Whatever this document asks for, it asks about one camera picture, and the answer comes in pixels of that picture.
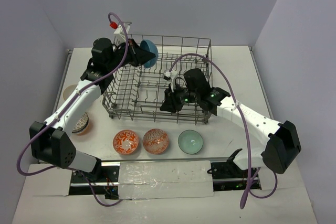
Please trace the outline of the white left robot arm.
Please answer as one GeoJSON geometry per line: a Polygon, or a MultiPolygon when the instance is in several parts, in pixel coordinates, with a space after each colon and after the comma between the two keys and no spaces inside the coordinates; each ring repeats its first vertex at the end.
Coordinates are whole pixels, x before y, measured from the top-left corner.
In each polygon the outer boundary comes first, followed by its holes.
{"type": "Polygon", "coordinates": [[[53,166],[83,172],[90,181],[102,176],[101,159],[76,150],[70,136],[86,110],[109,87],[114,72],[125,65],[139,67],[158,57],[155,44],[134,39],[114,47],[108,38],[94,41],[87,68],[73,93],[43,123],[29,128],[32,156],[53,166]]]}

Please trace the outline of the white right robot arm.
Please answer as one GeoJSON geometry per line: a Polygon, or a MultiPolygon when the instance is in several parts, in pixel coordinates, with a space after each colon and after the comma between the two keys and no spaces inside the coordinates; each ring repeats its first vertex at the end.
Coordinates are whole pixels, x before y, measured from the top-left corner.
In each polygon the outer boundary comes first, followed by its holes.
{"type": "Polygon", "coordinates": [[[267,167],[276,174],[283,174],[301,152],[296,126],[259,114],[234,101],[233,96],[219,87],[212,87],[199,68],[184,73],[185,86],[178,84],[178,73],[166,70],[163,78],[169,82],[164,91],[161,111],[177,113],[184,105],[196,103],[203,111],[222,117],[247,129],[262,145],[251,149],[251,154],[237,151],[228,164],[229,174],[240,177],[249,167],[267,167]]]}

